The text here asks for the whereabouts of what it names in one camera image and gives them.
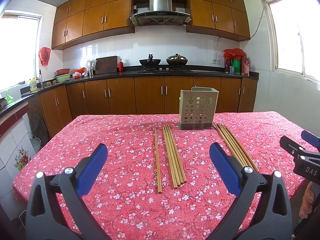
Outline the person right hand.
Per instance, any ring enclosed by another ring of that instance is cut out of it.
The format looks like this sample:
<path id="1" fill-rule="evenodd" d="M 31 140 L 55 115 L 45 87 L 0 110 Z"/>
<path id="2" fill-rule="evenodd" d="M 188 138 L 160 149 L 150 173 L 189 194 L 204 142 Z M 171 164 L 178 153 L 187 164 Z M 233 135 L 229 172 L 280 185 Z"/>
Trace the person right hand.
<path id="1" fill-rule="evenodd" d="M 312 182 L 308 184 L 302 199 L 302 205 L 299 210 L 299 217 L 302 219 L 307 219 L 308 215 L 312 213 L 312 204 L 313 204 L 315 195 L 311 187 L 312 187 Z"/>

